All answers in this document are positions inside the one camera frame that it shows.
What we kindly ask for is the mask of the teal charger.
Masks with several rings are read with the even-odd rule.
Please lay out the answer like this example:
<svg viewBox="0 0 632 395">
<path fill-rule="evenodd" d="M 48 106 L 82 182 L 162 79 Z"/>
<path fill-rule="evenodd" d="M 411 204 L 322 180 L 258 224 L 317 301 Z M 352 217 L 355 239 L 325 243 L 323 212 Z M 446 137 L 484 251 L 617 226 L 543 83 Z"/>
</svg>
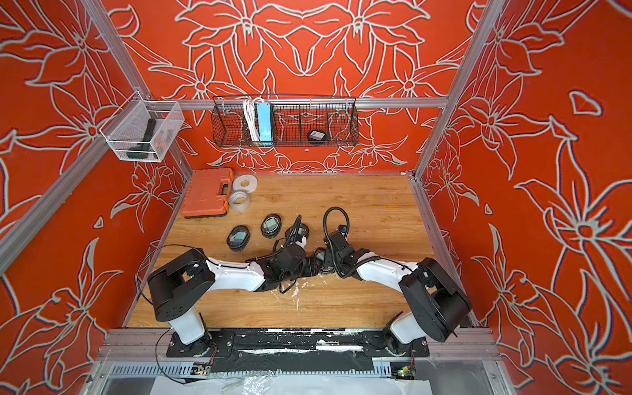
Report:
<svg viewBox="0 0 632 395">
<path fill-rule="evenodd" d="M 241 245 L 247 238 L 248 234 L 245 232 L 238 232 L 231 236 L 231 243 L 233 245 Z"/>
</svg>

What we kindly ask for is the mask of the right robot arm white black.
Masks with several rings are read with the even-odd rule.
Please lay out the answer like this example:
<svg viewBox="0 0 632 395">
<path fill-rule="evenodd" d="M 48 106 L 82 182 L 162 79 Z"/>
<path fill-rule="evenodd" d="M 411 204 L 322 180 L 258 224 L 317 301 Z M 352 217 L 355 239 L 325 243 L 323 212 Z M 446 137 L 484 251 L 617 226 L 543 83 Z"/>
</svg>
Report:
<svg viewBox="0 0 632 395">
<path fill-rule="evenodd" d="M 404 263 L 368 249 L 355 250 L 339 230 L 326 235 L 324 242 L 324 263 L 338 276 L 377 283 L 405 298 L 409 311 L 385 329 L 392 347 L 423 337 L 445 342 L 472 309 L 465 291 L 434 258 Z"/>
</svg>

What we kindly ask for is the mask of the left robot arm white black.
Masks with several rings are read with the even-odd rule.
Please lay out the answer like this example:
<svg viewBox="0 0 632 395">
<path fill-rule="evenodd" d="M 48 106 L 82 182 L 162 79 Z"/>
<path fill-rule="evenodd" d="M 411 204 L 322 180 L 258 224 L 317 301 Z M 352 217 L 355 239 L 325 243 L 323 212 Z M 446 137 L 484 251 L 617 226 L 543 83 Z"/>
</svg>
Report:
<svg viewBox="0 0 632 395">
<path fill-rule="evenodd" d="M 182 344 L 189 346 L 208 339 L 197 302 L 210 291 L 267 292 L 285 282 L 314 277 L 322 262 L 309 256 L 300 244 L 251 258 L 245 263 L 225 262 L 191 247 L 187 252 L 156 269 L 147 280 L 156 320 L 168 323 Z"/>
</svg>

